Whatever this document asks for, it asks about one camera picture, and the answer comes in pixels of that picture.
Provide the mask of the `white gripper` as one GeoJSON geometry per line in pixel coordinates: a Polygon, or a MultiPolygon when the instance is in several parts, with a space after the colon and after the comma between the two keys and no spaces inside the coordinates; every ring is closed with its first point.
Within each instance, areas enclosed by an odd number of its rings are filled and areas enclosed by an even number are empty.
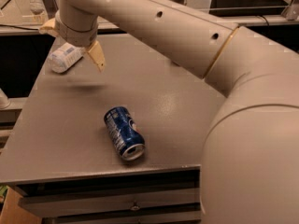
{"type": "Polygon", "coordinates": [[[55,19],[46,21],[39,29],[42,35],[51,35],[53,37],[60,36],[66,42],[76,47],[87,47],[84,56],[96,67],[100,72],[103,72],[106,67],[106,59],[101,45],[96,40],[97,27],[94,26],[90,31],[76,31],[66,26],[60,16],[60,13],[55,14],[55,19]]]}

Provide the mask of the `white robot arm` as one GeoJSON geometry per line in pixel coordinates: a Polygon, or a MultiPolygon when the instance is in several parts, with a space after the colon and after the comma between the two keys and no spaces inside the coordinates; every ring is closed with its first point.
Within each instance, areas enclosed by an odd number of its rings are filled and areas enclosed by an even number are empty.
{"type": "Polygon", "coordinates": [[[298,54],[169,0],[59,0],[52,31],[89,47],[98,18],[225,96],[201,152],[202,224],[299,224],[298,54]]]}

